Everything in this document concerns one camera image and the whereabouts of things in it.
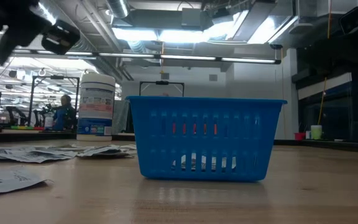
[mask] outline person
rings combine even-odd
[[[72,128],[72,124],[66,124],[67,121],[71,121],[75,118],[75,110],[71,105],[71,97],[69,95],[63,95],[60,98],[61,106],[54,108],[56,110],[53,115],[53,130],[62,131],[65,128]]]

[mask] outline newspaper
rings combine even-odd
[[[46,181],[23,167],[0,169],[0,193],[30,187]]]
[[[137,154],[135,145],[127,146],[102,146],[93,149],[87,149],[83,153],[78,154],[79,157],[89,156],[115,156],[115,157],[134,157]]]
[[[41,163],[51,160],[72,159],[77,152],[52,151],[41,147],[3,148],[0,147],[0,159],[11,159],[19,162]]]
[[[173,161],[172,162],[172,170],[175,170],[175,165],[176,165],[176,161]],[[186,156],[181,157],[181,169],[182,170],[186,169]],[[196,170],[196,154],[195,153],[191,154],[191,169]],[[233,159],[232,159],[231,169],[232,170],[236,169],[236,157],[233,157]],[[201,171],[205,171],[205,170],[206,170],[206,156],[201,156]],[[213,172],[216,171],[216,157],[212,157],[212,159],[211,159],[211,170]],[[222,172],[226,171],[226,158],[225,157],[222,158],[221,171]]]

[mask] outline table surface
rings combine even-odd
[[[15,145],[71,143],[133,144]],[[275,146],[259,183],[149,180],[137,159],[12,166],[51,181],[0,195],[0,223],[358,223],[358,152]]]

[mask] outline workbench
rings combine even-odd
[[[133,144],[14,144],[73,143]],[[137,159],[0,162],[0,168],[12,166],[49,181],[0,195],[0,224],[358,223],[358,152],[274,146],[266,179],[258,183],[150,180]]]

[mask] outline blue plastic basket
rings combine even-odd
[[[265,178],[278,116],[287,103],[164,96],[128,99],[143,176],[230,181]]]

